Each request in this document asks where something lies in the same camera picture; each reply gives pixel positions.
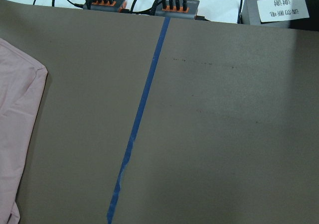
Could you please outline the pink Snoopy t-shirt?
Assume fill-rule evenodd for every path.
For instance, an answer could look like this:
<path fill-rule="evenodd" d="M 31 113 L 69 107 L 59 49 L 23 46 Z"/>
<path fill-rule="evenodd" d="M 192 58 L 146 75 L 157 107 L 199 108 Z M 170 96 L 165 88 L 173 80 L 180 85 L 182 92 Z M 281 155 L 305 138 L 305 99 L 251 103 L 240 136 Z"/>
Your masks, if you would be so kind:
<path fill-rule="evenodd" d="M 26 154 L 42 98 L 47 69 L 0 41 L 0 222 L 16 224 L 15 202 Z"/>

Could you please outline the upper orange USB hub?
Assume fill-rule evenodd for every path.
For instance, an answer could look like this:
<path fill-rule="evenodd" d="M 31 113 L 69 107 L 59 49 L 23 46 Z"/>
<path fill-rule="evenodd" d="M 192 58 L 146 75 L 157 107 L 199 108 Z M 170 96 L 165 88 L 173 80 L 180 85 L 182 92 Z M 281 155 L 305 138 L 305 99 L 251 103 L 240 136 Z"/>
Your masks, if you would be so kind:
<path fill-rule="evenodd" d="M 126 8 L 127 0 L 113 0 L 113 3 L 109 1 L 107 3 L 93 2 L 90 5 L 91 10 L 108 11 L 108 12 L 121 12 Z"/>

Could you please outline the brown paper table cover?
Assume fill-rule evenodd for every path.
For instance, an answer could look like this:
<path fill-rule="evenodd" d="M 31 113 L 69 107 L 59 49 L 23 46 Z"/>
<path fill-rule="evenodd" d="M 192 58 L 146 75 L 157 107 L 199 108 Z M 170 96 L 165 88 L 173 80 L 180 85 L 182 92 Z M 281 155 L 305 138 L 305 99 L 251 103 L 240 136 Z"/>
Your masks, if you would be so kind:
<path fill-rule="evenodd" d="M 0 2 L 48 71 L 23 224 L 316 224 L 319 34 Z"/>

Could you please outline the orange usb hub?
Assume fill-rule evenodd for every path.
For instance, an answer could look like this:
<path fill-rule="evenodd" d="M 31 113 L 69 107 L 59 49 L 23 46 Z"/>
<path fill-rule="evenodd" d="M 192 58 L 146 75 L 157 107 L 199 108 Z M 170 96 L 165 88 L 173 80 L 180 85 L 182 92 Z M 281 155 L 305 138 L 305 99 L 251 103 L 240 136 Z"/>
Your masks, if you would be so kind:
<path fill-rule="evenodd" d="M 197 16 L 198 7 L 200 4 L 199 0 L 166 0 L 166 7 L 163 6 L 163 2 L 160 2 L 155 10 L 155 16 L 172 17 L 172 18 L 183 18 L 194 20 Z"/>
<path fill-rule="evenodd" d="M 108 11 L 108 12 L 121 12 L 126 8 L 127 0 L 113 0 L 113 3 L 109 1 L 107 3 L 93 2 L 90 5 L 91 10 Z"/>

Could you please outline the lower orange USB hub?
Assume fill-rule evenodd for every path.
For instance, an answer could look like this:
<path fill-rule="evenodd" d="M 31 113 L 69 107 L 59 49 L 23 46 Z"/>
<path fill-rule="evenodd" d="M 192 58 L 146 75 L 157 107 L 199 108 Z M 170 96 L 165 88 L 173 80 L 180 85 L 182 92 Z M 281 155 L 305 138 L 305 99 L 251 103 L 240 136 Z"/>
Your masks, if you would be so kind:
<path fill-rule="evenodd" d="M 198 7 L 200 4 L 199 0 L 166 0 L 166 7 L 163 6 L 163 2 L 160 2 L 155 10 L 155 16 L 172 17 L 172 18 L 183 18 L 194 20 L 197 16 Z"/>

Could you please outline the black box with label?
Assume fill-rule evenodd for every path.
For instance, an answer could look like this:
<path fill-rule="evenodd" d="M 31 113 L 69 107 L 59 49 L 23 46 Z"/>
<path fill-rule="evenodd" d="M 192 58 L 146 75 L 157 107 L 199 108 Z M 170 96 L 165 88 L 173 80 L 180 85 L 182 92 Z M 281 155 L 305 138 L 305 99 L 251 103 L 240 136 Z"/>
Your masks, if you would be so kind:
<path fill-rule="evenodd" d="M 244 0 L 239 23 L 318 31 L 319 0 Z"/>

